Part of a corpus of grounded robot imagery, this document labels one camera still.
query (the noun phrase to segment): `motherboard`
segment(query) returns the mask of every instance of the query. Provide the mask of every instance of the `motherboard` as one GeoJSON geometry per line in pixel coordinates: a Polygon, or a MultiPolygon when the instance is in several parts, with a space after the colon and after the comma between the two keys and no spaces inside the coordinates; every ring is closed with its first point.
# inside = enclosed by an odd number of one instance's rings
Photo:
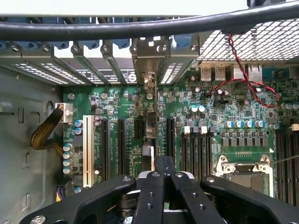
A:
{"type": "MultiPolygon", "coordinates": [[[[247,88],[236,84],[208,96],[215,85],[217,81],[201,81],[197,71],[189,71],[179,84],[159,86],[156,134],[148,129],[154,122],[154,97],[144,87],[65,87],[64,103],[73,106],[73,121],[64,124],[63,173],[72,180],[73,193],[119,174],[137,178],[152,169],[154,154],[172,156],[176,170],[190,172],[196,180],[217,175],[272,197],[285,197],[283,163],[271,163],[289,156],[281,155],[285,147],[278,146],[277,137],[299,123],[289,119],[299,118],[294,109],[296,81],[269,81],[281,96],[278,108],[263,107],[247,88]]],[[[256,91],[263,102],[275,104],[270,92],[256,91]]]]}

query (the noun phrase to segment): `black cable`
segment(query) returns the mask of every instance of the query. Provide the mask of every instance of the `black cable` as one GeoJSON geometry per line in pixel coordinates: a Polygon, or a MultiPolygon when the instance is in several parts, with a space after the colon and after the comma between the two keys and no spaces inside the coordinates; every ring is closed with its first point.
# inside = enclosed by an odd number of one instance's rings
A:
{"type": "Polygon", "coordinates": [[[210,16],[116,24],[24,24],[0,22],[0,40],[73,41],[178,35],[299,17],[299,1],[210,16]]]}

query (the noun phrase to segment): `green circuit board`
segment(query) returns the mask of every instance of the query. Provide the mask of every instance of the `green circuit board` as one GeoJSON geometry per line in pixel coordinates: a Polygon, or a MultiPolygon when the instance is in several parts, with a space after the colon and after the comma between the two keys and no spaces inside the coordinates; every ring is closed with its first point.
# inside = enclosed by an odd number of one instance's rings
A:
{"type": "MultiPolygon", "coordinates": [[[[259,162],[262,155],[267,155],[271,161],[275,161],[275,135],[269,129],[269,125],[278,123],[278,110],[262,107],[256,101],[252,101],[250,94],[245,88],[236,89],[234,85],[228,85],[225,89],[229,95],[225,97],[202,96],[202,93],[209,91],[217,83],[211,82],[189,82],[188,77],[196,75],[196,72],[189,72],[186,75],[186,80],[176,86],[159,86],[158,87],[158,145],[159,151],[163,155],[168,155],[168,138],[167,138],[167,122],[172,120],[175,125],[174,130],[174,157],[177,170],[191,171],[192,153],[191,148],[192,136],[197,135],[195,129],[197,127],[206,126],[208,129],[214,127],[214,132],[210,138],[210,145],[203,140],[202,151],[204,157],[209,160],[211,169],[205,174],[213,174],[214,169],[221,155],[225,155],[229,162],[259,162]],[[200,93],[193,94],[192,90],[195,87],[200,87],[200,93]],[[191,112],[191,106],[204,106],[203,112],[191,112]],[[262,128],[227,128],[225,122],[241,121],[258,121],[263,122],[262,128]],[[185,139],[184,127],[189,126],[191,133],[185,139]],[[266,138],[266,145],[254,144],[237,147],[237,145],[223,144],[223,139],[237,138],[256,138],[258,141],[262,137],[266,138]],[[183,141],[186,141],[185,162],[182,156],[183,141]],[[211,153],[211,157],[207,158],[205,153],[211,153]]],[[[274,97],[268,92],[259,93],[259,97],[263,98],[268,104],[275,103],[274,97]]],[[[146,91],[141,86],[122,86],[122,87],[101,87],[101,86],[84,86],[84,87],[65,87],[64,88],[64,103],[73,104],[74,115],[73,121],[82,119],[83,115],[96,114],[95,108],[91,106],[91,99],[97,101],[97,108],[101,109],[101,119],[109,120],[110,132],[110,177],[118,175],[118,132],[117,125],[119,119],[125,120],[126,125],[126,161],[127,173],[138,177],[142,172],[142,144],[145,136],[141,139],[135,137],[135,119],[145,120],[147,112],[154,111],[154,101],[148,99],[146,91]],[[69,94],[74,94],[74,99],[69,99],[69,94]]],[[[102,161],[102,126],[95,128],[95,166],[101,166],[102,161]]],[[[64,144],[73,143],[75,126],[72,124],[64,124],[64,144]]],[[[199,147],[199,142],[194,142],[194,147],[199,147]]],[[[196,179],[200,177],[198,164],[201,163],[198,157],[198,150],[195,150],[195,167],[193,174],[196,179]]],[[[82,173],[82,150],[78,149],[72,156],[72,171],[65,175],[66,178],[72,177],[74,174],[82,173]]],[[[101,182],[102,176],[96,176],[96,182],[101,182]]]]}

